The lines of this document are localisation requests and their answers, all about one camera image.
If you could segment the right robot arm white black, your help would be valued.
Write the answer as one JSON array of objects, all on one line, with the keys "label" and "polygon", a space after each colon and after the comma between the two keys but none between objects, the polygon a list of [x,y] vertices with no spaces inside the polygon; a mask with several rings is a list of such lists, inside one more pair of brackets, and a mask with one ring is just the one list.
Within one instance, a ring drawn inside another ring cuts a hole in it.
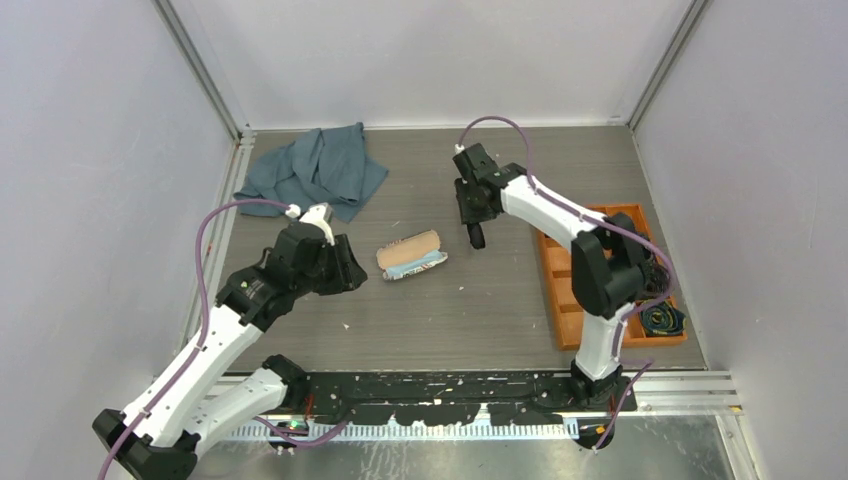
[{"label": "right robot arm white black", "polygon": [[502,214],[527,222],[564,247],[571,289],[584,313],[571,387],[574,403],[596,410],[611,395],[621,365],[623,323],[645,289],[644,239],[622,215],[605,216],[544,186],[516,164],[498,165],[481,144],[456,146],[454,182],[460,220],[475,249],[486,245],[483,223]]}]

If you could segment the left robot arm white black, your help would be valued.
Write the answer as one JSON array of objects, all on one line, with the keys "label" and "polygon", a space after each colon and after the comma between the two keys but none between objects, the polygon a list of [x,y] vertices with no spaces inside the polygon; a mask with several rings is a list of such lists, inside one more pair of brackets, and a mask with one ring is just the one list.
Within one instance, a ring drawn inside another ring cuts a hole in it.
[{"label": "left robot arm white black", "polygon": [[289,224],[258,262],[230,275],[205,323],[148,390],[95,418],[96,435],[136,479],[188,478],[234,429],[269,410],[296,413],[310,396],[304,370],[276,354],[205,403],[230,365],[298,299],[354,291],[366,279],[347,235],[307,222]]}]

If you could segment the black sunglasses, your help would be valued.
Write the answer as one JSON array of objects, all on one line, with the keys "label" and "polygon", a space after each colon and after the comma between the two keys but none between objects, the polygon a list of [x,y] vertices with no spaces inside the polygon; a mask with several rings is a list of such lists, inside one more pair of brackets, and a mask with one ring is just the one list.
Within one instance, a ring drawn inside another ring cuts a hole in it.
[{"label": "black sunglasses", "polygon": [[467,233],[470,245],[473,249],[480,250],[486,247],[483,229],[479,223],[469,223],[467,225]]}]

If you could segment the patterned glasses case tan lining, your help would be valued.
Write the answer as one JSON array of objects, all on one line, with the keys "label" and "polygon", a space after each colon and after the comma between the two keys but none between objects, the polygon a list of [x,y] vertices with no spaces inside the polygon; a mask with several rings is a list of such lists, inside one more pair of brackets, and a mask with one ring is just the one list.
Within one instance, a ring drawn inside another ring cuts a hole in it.
[{"label": "patterned glasses case tan lining", "polygon": [[435,230],[426,230],[416,235],[396,240],[378,249],[376,260],[382,271],[383,279],[390,281],[384,277],[384,272],[388,267],[419,259],[433,250],[443,252],[446,256],[444,262],[448,260],[448,254],[441,250],[441,239],[438,233]]}]

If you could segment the light blue cleaning cloth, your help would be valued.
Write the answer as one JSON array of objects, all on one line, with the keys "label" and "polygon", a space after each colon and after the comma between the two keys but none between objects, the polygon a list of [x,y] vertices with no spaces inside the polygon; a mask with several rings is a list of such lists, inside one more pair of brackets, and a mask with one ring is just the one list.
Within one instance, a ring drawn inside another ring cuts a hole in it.
[{"label": "light blue cleaning cloth", "polygon": [[443,252],[433,250],[426,253],[419,259],[388,267],[384,272],[384,277],[386,280],[390,281],[403,279],[407,276],[421,273],[422,271],[438,265],[445,260],[446,256]]}]

